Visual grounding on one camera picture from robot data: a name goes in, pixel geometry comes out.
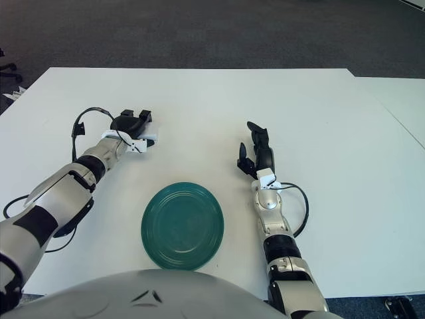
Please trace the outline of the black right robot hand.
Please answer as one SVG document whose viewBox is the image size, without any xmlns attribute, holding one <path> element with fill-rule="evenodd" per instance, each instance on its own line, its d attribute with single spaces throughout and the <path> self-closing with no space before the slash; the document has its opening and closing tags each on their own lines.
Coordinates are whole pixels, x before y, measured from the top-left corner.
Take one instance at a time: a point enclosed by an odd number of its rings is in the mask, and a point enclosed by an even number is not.
<svg viewBox="0 0 425 319">
<path fill-rule="evenodd" d="M 246 175 L 250 175 L 254 179 L 258 179 L 256 172 L 262 169 L 270 168 L 275 172 L 274 153 L 269 146 L 269 136 L 266 128 L 261 128 L 253 122 L 246 123 L 251 132 L 253 141 L 253 150 L 256 156 L 256 161 L 252 161 L 247 157 L 246 146 L 243 142 L 240 143 L 238 159 L 236 161 L 237 167 L 242 170 Z"/>
</svg>

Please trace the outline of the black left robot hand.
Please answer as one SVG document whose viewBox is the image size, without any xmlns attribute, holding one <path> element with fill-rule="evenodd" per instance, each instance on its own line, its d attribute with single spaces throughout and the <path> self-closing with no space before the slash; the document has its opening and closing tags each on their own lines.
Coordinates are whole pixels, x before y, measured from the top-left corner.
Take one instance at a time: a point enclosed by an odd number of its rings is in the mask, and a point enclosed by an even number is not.
<svg viewBox="0 0 425 319">
<path fill-rule="evenodd" d="M 127 146 L 129 152 L 143 153 L 157 141 L 157 134 L 149 132 L 152 121 L 149 110 L 142 110 L 139 116 L 134 116 L 133 110 L 124 110 L 112 120 L 110 129 Z"/>
</svg>

